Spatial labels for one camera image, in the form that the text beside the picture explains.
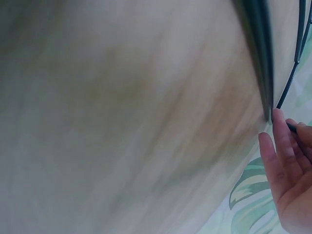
black cord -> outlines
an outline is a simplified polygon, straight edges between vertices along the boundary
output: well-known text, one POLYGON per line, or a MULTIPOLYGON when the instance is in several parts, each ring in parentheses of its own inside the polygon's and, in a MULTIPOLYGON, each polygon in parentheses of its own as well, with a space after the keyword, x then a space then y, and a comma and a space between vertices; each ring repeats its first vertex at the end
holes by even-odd
MULTIPOLYGON (((300 1, 299 3, 299 8, 301 8, 301 10, 299 9, 299 13, 302 12, 302 9, 304 8, 305 10, 305 6, 303 7, 302 4, 303 4, 303 0, 300 1)), ((309 17, 308 17, 308 22, 307 22, 307 26, 306 26, 306 30, 305 30, 305 33, 304 33, 304 36, 299 36, 299 28, 302 28, 302 16, 300 16, 299 14, 299 26, 298 26, 298 36, 297 36, 297 47, 296 47, 296 53, 295 53, 295 59, 294 59, 294 65, 292 67, 292 72, 288 78, 288 81, 287 81, 287 84, 285 86, 285 89, 282 93, 282 96, 281 98, 279 99, 278 101, 278 104, 277 104, 277 109, 281 109, 282 105, 283 105, 283 102, 285 100, 285 97, 289 91, 289 88, 292 84, 292 81, 293 81, 293 76, 297 70, 297 67, 298 67, 298 64, 300 62, 300 58, 302 56, 302 52, 303 52, 303 49, 304 49, 304 46, 307 42, 307 37, 308 37, 308 33, 309 33, 309 29, 310 29, 310 24, 312 24, 312 2, 310 4, 310 12, 309 12, 309 17)))

black wire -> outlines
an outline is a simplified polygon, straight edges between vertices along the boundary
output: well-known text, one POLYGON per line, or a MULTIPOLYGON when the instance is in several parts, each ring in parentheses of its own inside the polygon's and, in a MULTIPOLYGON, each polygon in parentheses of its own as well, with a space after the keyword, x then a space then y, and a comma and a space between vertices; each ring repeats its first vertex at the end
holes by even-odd
POLYGON ((289 91, 289 88, 290 88, 290 86, 291 86, 291 84, 292 84, 292 81, 293 81, 293 76, 294 76, 294 74, 295 74, 295 72, 296 72, 296 70, 297 70, 297 67, 298 67, 298 64, 299 64, 299 62, 300 62, 300 58, 301 58, 301 55, 302 55, 302 52, 303 52, 303 49, 304 49, 304 46, 305 46, 305 44, 306 44, 306 42, 307 42, 307 37, 308 37, 308 33, 309 33, 309 29, 310 29, 310 24, 312 24, 312 2, 311 2, 311 4, 310 4, 310 12, 309 12, 309 17, 308 17, 308 22, 307 22, 307 26, 306 26, 306 30, 305 30, 305 33, 304 33, 304 36, 303 36, 303 38, 302 37, 297 37, 297 41, 299 40, 299 39, 302 39, 302 42, 300 43, 301 44, 301 46, 300 46, 300 48, 298 48, 298 43, 297 43, 297 47, 296 47, 296 55, 298 55, 299 54, 299 57, 296 59, 296 57, 295 57, 295 62, 294 62, 294 65, 293 65, 293 67, 292 67, 292 72, 291 72, 291 74, 290 74, 290 76, 289 76, 289 78, 288 78, 288 81, 287 81, 287 84, 286 84, 286 86, 285 86, 285 89, 284 89, 284 91, 283 91, 283 93, 282 93, 282 96, 281 96, 281 98, 279 99, 279 101, 278 101, 278 104, 277 104, 277 109, 281 109, 281 107, 282 107, 282 105, 283 105, 283 102, 284 102, 284 100, 285 100, 285 97, 286 97, 286 95, 287 95, 287 93, 288 93, 288 91, 289 91))

skin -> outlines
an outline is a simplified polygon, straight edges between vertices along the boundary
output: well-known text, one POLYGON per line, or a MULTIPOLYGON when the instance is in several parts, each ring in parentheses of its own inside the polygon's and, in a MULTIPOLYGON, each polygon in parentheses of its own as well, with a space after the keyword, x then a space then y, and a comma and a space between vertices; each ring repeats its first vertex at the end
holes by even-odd
POLYGON ((312 127, 285 120, 273 111, 273 141, 259 134, 260 153, 282 227, 292 234, 312 233, 312 127), (290 132, 286 122, 297 127, 290 132))

finger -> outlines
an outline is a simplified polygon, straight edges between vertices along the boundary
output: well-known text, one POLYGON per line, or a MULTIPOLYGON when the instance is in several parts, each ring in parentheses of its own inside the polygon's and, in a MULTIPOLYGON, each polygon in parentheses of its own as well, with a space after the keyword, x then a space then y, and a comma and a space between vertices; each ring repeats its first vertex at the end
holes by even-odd
MULTIPOLYGON (((291 118, 287 119, 286 122, 292 124, 293 126, 297 125, 297 123, 291 118)), ((302 169, 302 173, 304 174, 312 170, 312 165, 309 159, 306 157, 305 151, 300 147, 301 141, 298 135, 295 133, 291 133, 291 135, 292 135, 291 137, 292 149, 296 156, 297 162, 302 169)))
POLYGON ((297 133, 300 140, 307 146, 312 147, 312 127, 304 123, 297 124, 297 133))
POLYGON ((271 137, 267 133, 259 134, 260 155, 271 188, 272 197, 277 204, 283 194, 291 188, 284 171, 276 157, 271 137))
POLYGON ((292 183, 296 183, 303 173, 293 151, 291 132, 285 122, 283 112, 278 109, 273 111, 273 135, 276 155, 286 177, 292 183))

green leaf pattern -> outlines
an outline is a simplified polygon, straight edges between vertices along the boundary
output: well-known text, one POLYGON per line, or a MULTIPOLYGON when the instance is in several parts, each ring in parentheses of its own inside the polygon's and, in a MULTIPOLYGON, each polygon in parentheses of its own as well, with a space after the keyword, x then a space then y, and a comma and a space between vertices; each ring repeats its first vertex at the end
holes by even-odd
MULTIPOLYGON (((230 194, 229 207, 232 210, 239 202, 265 190, 269 190, 261 158, 251 161, 230 194)), ((279 224, 271 193, 256 199, 235 213, 232 219, 232 234, 248 234, 250 229, 271 213, 270 219, 262 221, 255 234, 270 233, 279 224)))

